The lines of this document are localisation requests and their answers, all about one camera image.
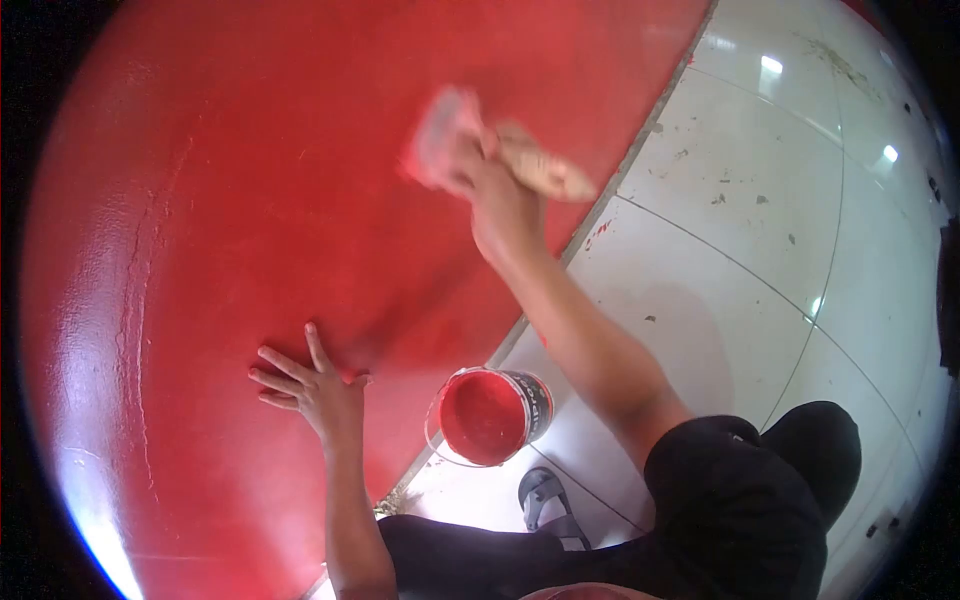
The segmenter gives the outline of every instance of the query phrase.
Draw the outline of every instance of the black shirt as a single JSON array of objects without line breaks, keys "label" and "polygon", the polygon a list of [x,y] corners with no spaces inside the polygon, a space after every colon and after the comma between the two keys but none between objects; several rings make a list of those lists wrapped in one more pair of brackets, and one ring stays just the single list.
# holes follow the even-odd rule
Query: black shirt
[{"label": "black shirt", "polygon": [[817,597],[827,563],[820,510],[747,421],[704,417],[674,427],[650,451],[644,478],[654,531],[567,553],[553,585],[596,581],[659,598]]}]

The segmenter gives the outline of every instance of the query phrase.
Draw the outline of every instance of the hand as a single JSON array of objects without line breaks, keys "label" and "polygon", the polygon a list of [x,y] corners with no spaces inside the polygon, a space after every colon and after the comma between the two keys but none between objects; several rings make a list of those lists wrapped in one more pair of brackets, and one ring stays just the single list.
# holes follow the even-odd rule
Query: hand
[{"label": "hand", "polygon": [[[536,145],[518,126],[497,130],[501,140]],[[543,241],[545,199],[519,183],[510,169],[491,154],[489,144],[461,134],[453,152],[455,178],[470,190],[473,240],[483,257],[504,275],[518,260],[548,253]]]},{"label": "hand", "polygon": [[320,436],[324,454],[329,456],[344,450],[360,452],[363,448],[363,391],[372,378],[360,375],[352,383],[345,383],[324,354],[317,327],[308,323],[304,330],[313,369],[273,348],[261,346],[256,353],[293,378],[271,375],[260,369],[250,369],[249,377],[278,392],[260,394],[261,401],[299,411],[306,418]]}]

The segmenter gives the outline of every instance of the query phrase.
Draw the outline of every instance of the paint bucket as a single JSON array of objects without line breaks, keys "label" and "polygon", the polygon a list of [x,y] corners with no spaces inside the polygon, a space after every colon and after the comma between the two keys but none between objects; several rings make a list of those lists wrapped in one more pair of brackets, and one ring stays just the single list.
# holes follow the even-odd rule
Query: paint bucket
[{"label": "paint bucket", "polygon": [[460,369],[437,392],[423,424],[427,444],[438,454],[427,432],[435,405],[447,445],[471,464],[446,460],[464,467],[503,464],[542,436],[553,419],[553,398],[535,375],[484,367]]}]

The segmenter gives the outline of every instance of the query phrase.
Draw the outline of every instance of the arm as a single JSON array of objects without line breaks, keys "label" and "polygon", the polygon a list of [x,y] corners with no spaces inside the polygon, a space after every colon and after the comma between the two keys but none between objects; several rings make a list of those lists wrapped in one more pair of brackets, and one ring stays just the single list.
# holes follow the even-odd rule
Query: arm
[{"label": "arm", "polygon": [[320,436],[326,462],[326,564],[337,598],[395,599],[394,564],[363,478],[363,390],[370,378],[344,383],[310,323],[306,342],[313,369],[264,346],[257,353],[292,379],[259,369],[251,369],[250,378],[276,390],[261,394],[262,401],[299,411]]},{"label": "arm", "polygon": [[460,142],[454,163],[471,189],[477,248],[567,380],[643,471],[657,440],[693,415],[650,351],[600,312],[550,255],[543,198],[520,186],[499,161],[484,158],[474,142]]}]

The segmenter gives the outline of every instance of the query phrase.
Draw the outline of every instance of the white tile floor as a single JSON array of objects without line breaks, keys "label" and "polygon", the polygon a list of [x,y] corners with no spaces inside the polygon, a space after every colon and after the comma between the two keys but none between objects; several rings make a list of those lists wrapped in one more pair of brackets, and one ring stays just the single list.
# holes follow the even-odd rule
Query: white tile floor
[{"label": "white tile floor", "polygon": [[[872,574],[943,436],[950,382],[933,302],[948,215],[926,178],[944,167],[898,68],[890,44],[836,0],[719,0],[659,125],[569,265],[697,414],[762,429],[817,399],[851,413],[864,465],[828,535],[825,598],[855,593]],[[649,530],[642,479],[532,330],[501,366],[547,383],[550,429],[499,468],[434,456],[410,485],[412,512],[523,531],[516,485],[546,464],[593,543]],[[888,527],[894,517],[899,528]]]}]

